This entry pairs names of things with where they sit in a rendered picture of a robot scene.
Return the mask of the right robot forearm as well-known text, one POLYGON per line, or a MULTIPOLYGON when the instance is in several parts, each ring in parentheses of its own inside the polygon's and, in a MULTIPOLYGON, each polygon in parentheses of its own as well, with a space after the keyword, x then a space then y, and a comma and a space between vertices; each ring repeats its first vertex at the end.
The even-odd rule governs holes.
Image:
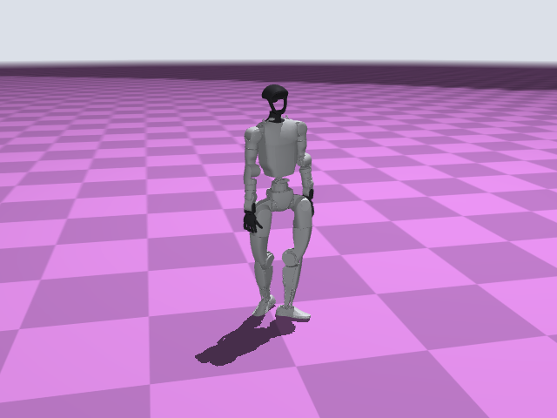
POLYGON ((252 169, 249 165, 245 167, 244 171, 244 184, 245 184, 245 203, 244 209, 246 211, 252 211, 252 204, 257 200, 256 194, 256 184, 257 180, 251 178, 252 169))

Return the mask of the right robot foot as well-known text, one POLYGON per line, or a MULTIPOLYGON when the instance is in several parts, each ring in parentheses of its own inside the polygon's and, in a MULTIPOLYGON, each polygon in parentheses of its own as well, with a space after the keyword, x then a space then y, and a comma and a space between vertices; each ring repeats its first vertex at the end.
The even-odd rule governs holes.
POLYGON ((254 316, 261 316, 266 314, 268 310, 276 303, 276 300, 273 295, 270 294, 270 300, 265 303, 264 301, 260 301, 255 310, 252 312, 254 316))

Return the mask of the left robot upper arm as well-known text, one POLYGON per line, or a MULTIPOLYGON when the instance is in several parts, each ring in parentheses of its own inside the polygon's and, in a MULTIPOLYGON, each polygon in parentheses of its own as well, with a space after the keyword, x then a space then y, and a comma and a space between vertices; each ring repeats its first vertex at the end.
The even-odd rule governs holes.
POLYGON ((305 152, 307 147, 306 143, 306 123, 298 120, 293 120, 298 127, 298 150, 297 150, 297 165, 300 167, 305 167, 312 162, 311 156, 305 152))

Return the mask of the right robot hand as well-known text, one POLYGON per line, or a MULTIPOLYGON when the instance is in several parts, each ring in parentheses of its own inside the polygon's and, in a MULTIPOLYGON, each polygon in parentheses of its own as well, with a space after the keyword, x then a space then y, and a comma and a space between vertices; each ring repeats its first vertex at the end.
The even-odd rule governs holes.
POLYGON ((263 227, 256 220, 256 216, 254 215, 255 212, 256 212, 256 205, 255 203, 253 203, 252 211, 250 212, 245 210, 246 215, 244 216, 244 229, 252 233, 257 232, 256 224, 258 225, 259 228, 263 229, 263 227))

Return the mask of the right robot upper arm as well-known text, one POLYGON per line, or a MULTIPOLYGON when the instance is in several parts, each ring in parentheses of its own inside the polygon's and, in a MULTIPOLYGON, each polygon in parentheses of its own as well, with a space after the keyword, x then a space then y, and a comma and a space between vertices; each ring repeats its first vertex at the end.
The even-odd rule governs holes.
POLYGON ((257 177, 260 174, 260 167, 256 164, 258 156, 258 142, 261 141, 264 134, 264 127, 257 125, 248 128, 245 131, 245 166, 249 165, 252 169, 251 177, 257 177))

